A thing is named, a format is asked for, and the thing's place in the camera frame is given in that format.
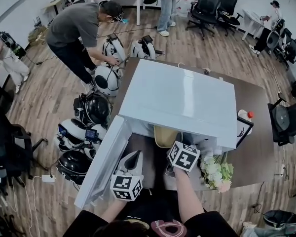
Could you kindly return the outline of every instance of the flower bouquet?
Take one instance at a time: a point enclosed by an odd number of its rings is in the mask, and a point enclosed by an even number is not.
[[[231,178],[233,174],[232,164],[226,162],[225,157],[219,156],[202,156],[200,168],[207,187],[212,190],[218,190],[219,193],[226,192],[230,189]]]

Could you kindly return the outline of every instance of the white cabinet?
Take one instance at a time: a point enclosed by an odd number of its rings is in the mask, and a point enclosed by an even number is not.
[[[132,133],[152,137],[152,125],[214,138],[223,151],[236,148],[236,102],[230,83],[185,69],[140,60],[75,205],[95,201],[108,185]]]

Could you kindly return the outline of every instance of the gray t-shirt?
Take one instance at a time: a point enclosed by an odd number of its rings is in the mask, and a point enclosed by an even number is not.
[[[85,47],[97,45],[99,5],[77,3],[61,11],[50,24],[46,41],[49,45],[63,47],[82,38]]]

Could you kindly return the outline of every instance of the red cap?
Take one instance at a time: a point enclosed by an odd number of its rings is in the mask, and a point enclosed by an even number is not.
[[[254,113],[253,112],[248,112],[248,118],[252,119],[254,117]]]

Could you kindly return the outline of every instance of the white pants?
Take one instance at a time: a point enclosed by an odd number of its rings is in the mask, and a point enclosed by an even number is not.
[[[20,85],[23,78],[30,72],[30,69],[11,50],[2,60],[2,64],[16,86]]]

